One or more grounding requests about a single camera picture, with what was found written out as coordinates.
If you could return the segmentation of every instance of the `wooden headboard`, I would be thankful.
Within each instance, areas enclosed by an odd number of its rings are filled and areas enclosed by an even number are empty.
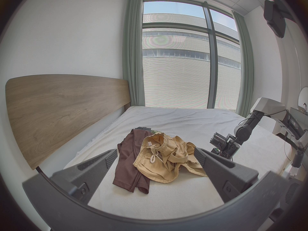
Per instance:
[[[88,75],[30,75],[6,83],[17,144],[32,169],[54,151],[130,102],[127,80]]]

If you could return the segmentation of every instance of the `round mirror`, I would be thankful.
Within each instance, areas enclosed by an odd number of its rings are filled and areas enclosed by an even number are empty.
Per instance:
[[[306,108],[304,103],[308,105],[308,87],[304,87],[298,97],[298,106]]]

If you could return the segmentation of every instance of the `green curtain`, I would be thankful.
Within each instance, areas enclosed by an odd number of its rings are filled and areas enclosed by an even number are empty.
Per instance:
[[[142,68],[143,0],[128,0],[123,32],[123,79],[128,80],[131,106],[145,106]]]
[[[241,89],[237,102],[236,113],[247,117],[251,109],[253,92],[253,53],[249,32],[244,17],[233,11],[241,46]]]

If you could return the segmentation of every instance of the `mattress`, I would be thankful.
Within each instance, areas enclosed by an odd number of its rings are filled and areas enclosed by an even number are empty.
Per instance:
[[[227,136],[233,134],[236,125],[244,118],[221,109],[174,109],[154,107],[130,107],[108,128],[94,138],[66,167],[78,164],[109,149],[117,148],[131,129],[148,127],[162,131],[171,137],[179,136],[197,147],[211,151],[210,139],[215,132]],[[286,153],[291,146],[286,143]],[[259,178],[271,170],[280,173],[287,161],[284,141],[256,126],[248,141],[234,155],[233,161],[256,169]],[[102,180],[89,202],[98,210],[119,216],[138,219],[170,219],[199,214],[223,204],[213,184],[181,168],[179,176],[171,183],[150,181],[149,194],[134,193],[112,184],[118,158]]]

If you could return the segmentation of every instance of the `window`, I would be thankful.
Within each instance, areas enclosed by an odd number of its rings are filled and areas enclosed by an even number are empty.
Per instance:
[[[212,103],[215,108],[235,111],[241,83],[235,22],[212,9],[210,13],[218,56],[216,97]],[[201,5],[145,1],[142,48],[146,106],[208,108],[213,64]]]

